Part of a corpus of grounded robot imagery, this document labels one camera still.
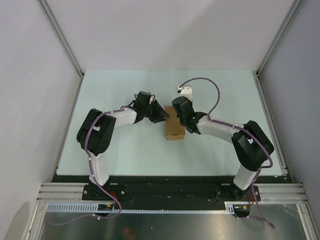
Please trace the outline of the brown cardboard express box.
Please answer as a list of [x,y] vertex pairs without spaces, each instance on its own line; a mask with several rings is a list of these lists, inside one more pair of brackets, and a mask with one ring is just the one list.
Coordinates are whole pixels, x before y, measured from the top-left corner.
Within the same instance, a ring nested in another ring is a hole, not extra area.
[[165,138],[167,141],[183,140],[186,135],[185,127],[181,125],[180,119],[173,106],[165,106],[164,110],[169,114],[165,118]]

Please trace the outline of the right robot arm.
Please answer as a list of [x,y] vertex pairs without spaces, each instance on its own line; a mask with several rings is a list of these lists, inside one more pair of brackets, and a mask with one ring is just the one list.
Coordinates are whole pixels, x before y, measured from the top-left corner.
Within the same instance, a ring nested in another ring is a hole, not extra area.
[[272,168],[271,154],[275,148],[267,135],[255,121],[245,124],[229,123],[210,118],[204,112],[196,112],[192,102],[185,96],[172,101],[172,106],[185,129],[193,134],[213,136],[233,145],[240,167],[230,188],[231,196],[242,201],[249,194],[249,186],[269,161],[267,168]]

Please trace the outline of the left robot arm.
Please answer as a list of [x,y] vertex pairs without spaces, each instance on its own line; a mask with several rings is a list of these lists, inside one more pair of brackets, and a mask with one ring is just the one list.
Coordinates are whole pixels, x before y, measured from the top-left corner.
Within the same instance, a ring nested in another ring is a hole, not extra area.
[[111,188],[105,184],[110,177],[107,164],[99,158],[109,148],[114,129],[136,124],[145,118],[157,124],[169,117],[155,95],[145,91],[135,94],[131,103],[120,109],[102,112],[92,108],[88,112],[76,140],[88,156],[89,179],[95,184],[93,194],[98,199],[105,200],[111,193]]

